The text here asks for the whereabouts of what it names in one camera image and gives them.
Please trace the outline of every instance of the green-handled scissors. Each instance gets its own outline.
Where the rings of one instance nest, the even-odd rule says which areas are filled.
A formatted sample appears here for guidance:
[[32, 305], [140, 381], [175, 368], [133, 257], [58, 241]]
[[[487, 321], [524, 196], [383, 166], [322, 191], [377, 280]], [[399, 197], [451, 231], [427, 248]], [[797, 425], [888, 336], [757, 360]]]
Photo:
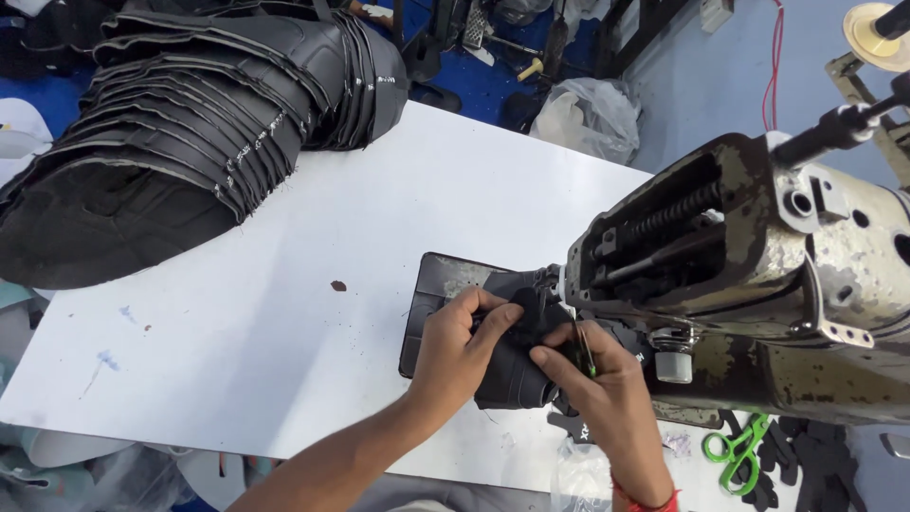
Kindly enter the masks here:
[[[768, 415], [754, 415], [749, 421], [749, 425], [743, 429], [743, 434], [735, 438], [733, 441], [727, 439], [726, 435], [723, 435], [719, 432], [713, 432], [704, 438], [702, 442], [702, 449], [704, 450], [704, 455], [708, 457], [708, 460], [712, 462], [727, 462], [727, 467], [723, 469], [721, 473], [721, 486], [724, 489], [727, 489], [731, 494], [736, 496], [745, 496], [752, 492], [752, 489], [755, 488], [755, 484], [758, 482], [758, 473], [760, 471], [758, 466], [758, 459], [755, 458], [755, 447], [762, 441], [764, 433], [768, 431], [768, 427], [771, 424], [768, 422]], [[718, 438], [723, 443], [723, 451], [718, 455], [711, 451], [711, 448], [708, 446], [711, 443], [711, 440]], [[742, 443], [748, 442], [749, 444], [746, 448], [737, 455], [735, 453], [735, 448]], [[748, 460], [749, 464], [752, 465], [749, 472], [749, 480], [743, 482], [743, 486], [738, 489], [730, 488], [730, 479], [733, 477], [733, 474], [736, 473], [736, 470], [743, 465], [743, 462]]]

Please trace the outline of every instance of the yellow handle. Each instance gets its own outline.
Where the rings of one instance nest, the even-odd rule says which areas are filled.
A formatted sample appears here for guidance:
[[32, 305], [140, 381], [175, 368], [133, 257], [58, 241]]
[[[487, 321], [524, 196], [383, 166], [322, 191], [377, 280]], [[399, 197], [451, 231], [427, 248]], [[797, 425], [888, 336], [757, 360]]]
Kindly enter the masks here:
[[518, 75], [518, 81], [521, 82], [522, 80], [524, 80], [527, 77], [530, 77], [534, 73], [540, 73], [541, 71], [543, 71], [543, 63], [541, 62], [540, 59], [538, 59], [537, 57], [534, 57], [534, 60], [531, 61], [531, 65], [527, 69], [522, 71], [520, 75]]

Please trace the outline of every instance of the spring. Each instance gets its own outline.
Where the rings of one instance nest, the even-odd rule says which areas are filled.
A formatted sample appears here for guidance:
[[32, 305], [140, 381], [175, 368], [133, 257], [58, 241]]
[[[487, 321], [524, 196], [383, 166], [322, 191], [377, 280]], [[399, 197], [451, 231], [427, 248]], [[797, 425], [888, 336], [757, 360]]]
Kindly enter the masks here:
[[622, 227], [622, 245], [634, 244], [640, 239], [668, 225], [689, 220], [708, 209], [721, 208], [721, 182], [715, 181], [636, 224]]

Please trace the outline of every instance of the stack of shoe uppers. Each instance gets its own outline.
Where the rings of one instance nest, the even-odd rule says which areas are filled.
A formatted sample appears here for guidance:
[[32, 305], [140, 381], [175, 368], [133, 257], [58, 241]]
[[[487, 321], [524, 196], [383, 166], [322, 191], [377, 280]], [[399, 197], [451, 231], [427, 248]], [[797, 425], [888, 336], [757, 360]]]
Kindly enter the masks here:
[[68, 289], [242, 223], [303, 150], [364, 148], [408, 97], [395, 46], [347, 11], [255, 1], [102, 24], [81, 117], [0, 189], [0, 278]]

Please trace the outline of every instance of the white table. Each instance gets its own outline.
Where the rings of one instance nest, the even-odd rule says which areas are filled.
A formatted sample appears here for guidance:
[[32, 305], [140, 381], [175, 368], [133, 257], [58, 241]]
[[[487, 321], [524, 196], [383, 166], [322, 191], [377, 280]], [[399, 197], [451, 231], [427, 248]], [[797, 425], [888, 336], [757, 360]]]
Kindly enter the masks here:
[[[58, 293], [0, 421], [289, 458], [408, 387], [399, 350], [425, 252], [515, 270], [563, 262], [597, 213], [649, 177], [409, 102], [364, 151], [301, 154], [242, 227]], [[469, 402], [390, 471], [549, 491], [565, 432], [546, 413]], [[692, 461], [684, 474], [719, 496], [721, 465], [697, 445]]]

